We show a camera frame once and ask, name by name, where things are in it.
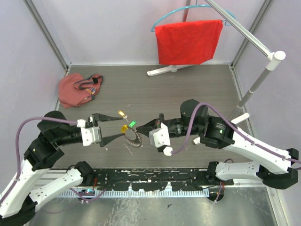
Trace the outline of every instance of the metal pole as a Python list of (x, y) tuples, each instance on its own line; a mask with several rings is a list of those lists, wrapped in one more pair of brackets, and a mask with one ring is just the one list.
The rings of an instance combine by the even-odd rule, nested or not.
[(29, 9), (30, 13), (32, 14), (33, 18), (37, 22), (39, 28), (41, 29), (43, 35), (45, 36), (46, 40), (48, 41), (49, 45), (51, 46), (52, 50), (54, 51), (55, 55), (61, 62), (62, 66), (65, 70), (69, 68), (69, 64), (65, 61), (59, 47), (56, 45), (54, 39), (52, 38), (48, 28), (46, 27), (42, 17), (40, 16), (38, 10), (36, 9), (32, 0), (23, 0), (27, 8)]
[[(190, 6), (190, 2), (191, 0), (186, 0), (185, 6)], [(188, 8), (184, 10), (182, 22), (186, 22), (188, 10), (189, 10)]]
[[(257, 31), (260, 23), (262, 22), (264, 16), (268, 12), (268, 10), (273, 2), (274, 2), (274, 0), (264, 0), (261, 8), (259, 9), (259, 11), (255, 17), (255, 20), (253, 21), (253, 23), (251, 25), (251, 28), (249, 30), (250, 33), (254, 34)], [(248, 43), (249, 43), (248, 39), (245, 38), (239, 48), (239, 51), (237, 52), (236, 56), (234, 57), (233, 63), (231, 64), (232, 68), (234, 68), (237, 65), (237, 62), (239, 61), (239, 59), (240, 59), (242, 53), (244, 52), (245, 48), (247, 47)]]
[(267, 78), (267, 76), (270, 73), (271, 73), (270, 70), (268, 70), (267, 68), (264, 69), (264, 71), (258, 77), (258, 79), (253, 84), (253, 86), (247, 91), (247, 93), (244, 95), (241, 101), (236, 105), (234, 110), (231, 112), (231, 114), (228, 117), (229, 120), (232, 120), (237, 116), (237, 114), (241, 111), (241, 109), (246, 104), (246, 102), (251, 98), (251, 96), (255, 93), (255, 91), (258, 89), (258, 87), (263, 83), (263, 81)]
[(263, 45), (254, 35), (252, 35), (246, 28), (243, 27), (236, 19), (234, 19), (226, 10), (216, 4), (213, 0), (205, 0), (212, 8), (214, 8), (222, 17), (224, 17), (236, 30), (244, 35), (260, 52), (266, 57), (272, 52)]

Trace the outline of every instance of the clothes hanger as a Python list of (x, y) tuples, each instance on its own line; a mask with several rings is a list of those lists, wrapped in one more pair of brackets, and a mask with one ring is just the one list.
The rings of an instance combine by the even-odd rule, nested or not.
[[(151, 31), (154, 32), (154, 31), (155, 31), (155, 26), (156, 26), (160, 21), (162, 21), (162, 20), (165, 19), (166, 17), (172, 15), (173, 13), (176, 13), (176, 12), (179, 12), (179, 11), (181, 11), (181, 10), (188, 9), (188, 8), (199, 8), (199, 7), (207, 7), (207, 8), (211, 8), (210, 5), (197, 5), (197, 4), (196, 4), (196, 5), (192, 5), (192, 6), (184, 6), (184, 7), (175, 9), (174, 11), (171, 11), (171, 12), (167, 13), (166, 15), (162, 16), (159, 20), (157, 20), (157, 21), (155, 22), (155, 24), (153, 25), (153, 27), (151, 28)], [(234, 19), (236, 19), (235, 16), (234, 16), (230, 11), (228, 11), (228, 10), (226, 10), (226, 11), (227, 11)], [(224, 22), (224, 24), (225, 24), (226, 26), (231, 26), (229, 23), (227, 23), (227, 22), (228, 22), (227, 20), (223, 20), (223, 22)]]

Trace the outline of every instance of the red cloth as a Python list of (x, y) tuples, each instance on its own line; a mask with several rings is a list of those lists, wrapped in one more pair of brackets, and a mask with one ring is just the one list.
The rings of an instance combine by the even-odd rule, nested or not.
[(58, 99), (64, 108), (82, 106), (95, 98), (102, 82), (100, 74), (93, 74), (87, 79), (79, 73), (69, 74), (58, 84)]
[(199, 65), (214, 56), (221, 20), (179, 22), (155, 27), (161, 65)]

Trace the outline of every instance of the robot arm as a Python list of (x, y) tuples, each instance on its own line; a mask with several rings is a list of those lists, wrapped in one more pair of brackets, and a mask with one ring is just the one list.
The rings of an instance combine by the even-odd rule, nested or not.
[[(137, 127), (136, 130), (148, 136), (150, 143), (159, 152), (171, 156), (175, 151), (170, 146), (170, 138), (183, 137), (187, 134), (192, 112), (198, 104), (199, 102), (196, 100), (185, 101), (180, 108), (181, 118), (165, 120), (164, 115), (160, 114), (158, 119)], [(234, 123), (232, 125), (235, 126), (238, 133), (254, 143), (243, 138), (220, 117), (210, 116), (206, 106), (200, 107), (194, 117), (190, 134), (198, 135), (199, 143), (211, 148), (236, 152), (254, 160), (246, 163), (210, 162), (207, 170), (208, 178), (217, 181), (254, 179), (277, 189), (286, 189), (298, 182), (298, 171), (291, 168), (292, 162), (268, 153), (262, 147), (268, 148), (286, 159), (297, 160), (299, 152), (296, 149), (282, 150), (272, 147), (251, 137)]]
[[(63, 114), (58, 111), (49, 112), (45, 116), (65, 120)], [(74, 186), (91, 184), (95, 178), (95, 172), (88, 163), (83, 161), (78, 162), (73, 169), (55, 181), (33, 189), (38, 180), (63, 156), (60, 145), (82, 143), (83, 146), (91, 144), (105, 146), (124, 134), (102, 137), (98, 121), (122, 119), (97, 113), (89, 117), (87, 121), (78, 120), (78, 124), (75, 126), (45, 120), (38, 123), (41, 133), (24, 154), (19, 179), (16, 179), (16, 174), (0, 194), (0, 199), (3, 199), (12, 184), (15, 183), (0, 204), (0, 226), (24, 225), (34, 217), (36, 211), (60, 193)]]

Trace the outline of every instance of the pink bag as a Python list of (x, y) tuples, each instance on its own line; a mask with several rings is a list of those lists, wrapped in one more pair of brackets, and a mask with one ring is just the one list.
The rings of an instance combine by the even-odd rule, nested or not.
[(58, 99), (64, 108), (79, 107), (94, 100), (103, 82), (101, 74), (84, 79), (79, 73), (69, 74), (58, 84)]

